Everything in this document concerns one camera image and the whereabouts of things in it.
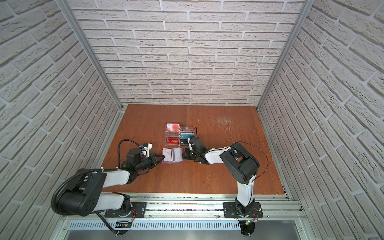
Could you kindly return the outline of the red leather card holder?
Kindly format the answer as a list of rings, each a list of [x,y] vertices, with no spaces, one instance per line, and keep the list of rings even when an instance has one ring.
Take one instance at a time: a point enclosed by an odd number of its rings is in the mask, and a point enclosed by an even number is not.
[[[162,164],[175,164],[183,161],[182,148],[163,149],[162,155],[165,156],[162,160]]]

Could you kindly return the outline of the clear acrylic card organizer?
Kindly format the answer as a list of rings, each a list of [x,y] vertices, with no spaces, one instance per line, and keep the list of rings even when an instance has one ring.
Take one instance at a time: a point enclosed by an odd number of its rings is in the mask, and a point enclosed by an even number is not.
[[[181,134],[182,133],[187,133],[187,134],[192,134],[192,136],[197,135],[197,127],[195,126],[188,126],[188,125],[180,125],[180,131],[179,132],[167,132],[166,131],[166,125],[165,125],[165,131],[164,131],[164,142],[165,146],[167,147],[188,147],[189,143],[188,140],[182,140],[181,139]],[[178,146],[175,145],[167,145],[166,144],[166,138],[179,138],[180,139],[180,144]]]

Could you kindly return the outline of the white pink circle card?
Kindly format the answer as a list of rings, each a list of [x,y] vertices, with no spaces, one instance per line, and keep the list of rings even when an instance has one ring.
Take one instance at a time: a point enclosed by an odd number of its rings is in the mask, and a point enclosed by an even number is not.
[[[178,123],[167,123],[166,124],[166,131],[167,132],[179,132],[180,131],[180,124],[178,124]]]

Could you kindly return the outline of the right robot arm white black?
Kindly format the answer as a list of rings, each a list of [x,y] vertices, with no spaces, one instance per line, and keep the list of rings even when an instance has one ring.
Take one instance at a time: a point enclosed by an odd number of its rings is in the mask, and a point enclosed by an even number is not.
[[[188,138],[189,147],[184,152],[184,159],[204,165],[224,164],[238,183],[236,204],[239,210],[246,212],[254,204],[254,181],[260,163],[239,142],[232,145],[208,150],[199,137]]]

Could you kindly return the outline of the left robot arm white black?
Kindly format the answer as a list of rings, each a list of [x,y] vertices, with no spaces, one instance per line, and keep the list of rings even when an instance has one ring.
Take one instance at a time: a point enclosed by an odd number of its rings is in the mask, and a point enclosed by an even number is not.
[[[80,169],[64,181],[51,199],[52,210],[62,216],[88,216],[103,211],[117,211],[121,217],[133,211],[131,198],[127,194],[107,193],[103,189],[133,183],[140,172],[156,167],[164,155],[151,154],[141,146],[131,149],[120,167],[114,169]]]

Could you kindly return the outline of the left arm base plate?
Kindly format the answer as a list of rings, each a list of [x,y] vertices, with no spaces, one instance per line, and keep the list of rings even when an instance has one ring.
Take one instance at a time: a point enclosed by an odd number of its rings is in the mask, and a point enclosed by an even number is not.
[[[146,212],[147,202],[130,202],[130,205],[125,209],[106,210],[106,218],[143,218]]]

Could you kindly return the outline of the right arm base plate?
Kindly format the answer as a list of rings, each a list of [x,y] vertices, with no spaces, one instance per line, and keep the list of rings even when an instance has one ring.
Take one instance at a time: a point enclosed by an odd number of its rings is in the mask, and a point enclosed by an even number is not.
[[[237,202],[224,202],[223,210],[225,218],[263,218],[263,210],[259,202],[251,202],[244,207]]]

